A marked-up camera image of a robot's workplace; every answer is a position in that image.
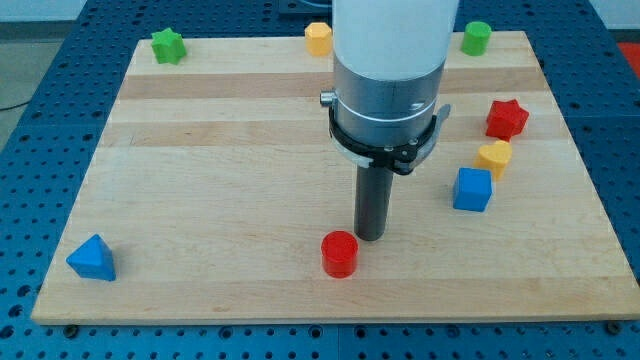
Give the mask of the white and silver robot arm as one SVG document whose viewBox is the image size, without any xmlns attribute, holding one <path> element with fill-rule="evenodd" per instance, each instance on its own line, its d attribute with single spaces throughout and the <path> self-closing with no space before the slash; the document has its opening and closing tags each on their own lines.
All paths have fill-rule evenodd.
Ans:
<svg viewBox="0 0 640 360">
<path fill-rule="evenodd" d="M 457 0 L 332 2 L 335 127 L 371 147 L 433 130 Z"/>
</svg>

